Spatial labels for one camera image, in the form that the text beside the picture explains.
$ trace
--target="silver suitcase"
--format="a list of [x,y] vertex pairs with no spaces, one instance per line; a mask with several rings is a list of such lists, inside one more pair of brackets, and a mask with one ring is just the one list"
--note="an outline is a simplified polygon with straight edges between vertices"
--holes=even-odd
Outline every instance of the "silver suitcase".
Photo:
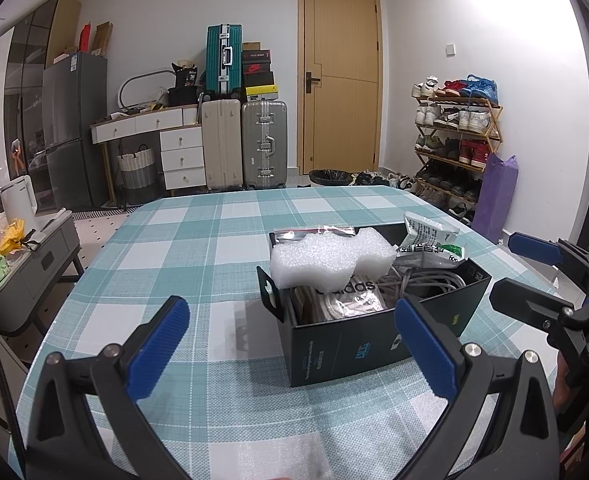
[[206,183],[210,189],[241,187],[240,103],[236,99],[210,101],[202,107],[202,135]]
[[283,101],[245,103],[241,110],[243,180],[248,189],[286,187],[288,110]]

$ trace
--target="teal checkered tablecloth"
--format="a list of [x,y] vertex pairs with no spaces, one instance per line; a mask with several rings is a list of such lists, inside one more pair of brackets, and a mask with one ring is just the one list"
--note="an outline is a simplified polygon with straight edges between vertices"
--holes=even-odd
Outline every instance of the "teal checkered tablecloth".
[[[190,304],[190,328],[153,394],[139,406],[194,480],[393,478],[445,407],[412,359],[372,372],[290,388],[277,320],[259,300],[256,266],[270,267],[268,233],[318,225],[402,222],[405,211],[460,227],[469,256],[493,281],[549,290],[533,272],[476,232],[389,187],[313,187],[159,200],[132,213],[89,266],[56,317],[18,404],[24,436],[44,358],[97,354],[122,343],[172,294]],[[545,335],[492,310],[487,297],[461,337],[491,354],[533,348],[550,380]],[[132,471],[96,397],[95,421],[120,467]],[[469,460],[494,406],[460,461]],[[16,461],[11,454],[11,463]]]

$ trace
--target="refrigerator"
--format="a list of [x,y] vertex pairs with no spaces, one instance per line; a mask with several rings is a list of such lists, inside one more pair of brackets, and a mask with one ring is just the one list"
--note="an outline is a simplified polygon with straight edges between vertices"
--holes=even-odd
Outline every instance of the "refrigerator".
[[107,73],[107,59],[85,52],[44,71],[46,159],[57,208],[89,211],[108,201],[101,149],[90,131],[108,113]]

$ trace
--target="white foam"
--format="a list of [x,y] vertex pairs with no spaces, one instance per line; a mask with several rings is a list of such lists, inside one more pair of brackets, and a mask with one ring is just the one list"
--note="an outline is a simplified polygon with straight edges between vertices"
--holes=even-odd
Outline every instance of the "white foam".
[[371,227],[353,237],[308,234],[298,242],[274,247],[270,274],[278,288],[312,286],[333,292],[345,288],[355,273],[378,280],[396,256],[397,251]]

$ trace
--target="wooden door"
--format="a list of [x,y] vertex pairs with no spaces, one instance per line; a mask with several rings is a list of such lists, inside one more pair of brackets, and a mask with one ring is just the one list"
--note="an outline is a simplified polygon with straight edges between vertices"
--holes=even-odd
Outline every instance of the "wooden door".
[[[303,6],[303,173],[373,170],[381,113],[377,0]],[[307,76],[319,81],[306,83]]]

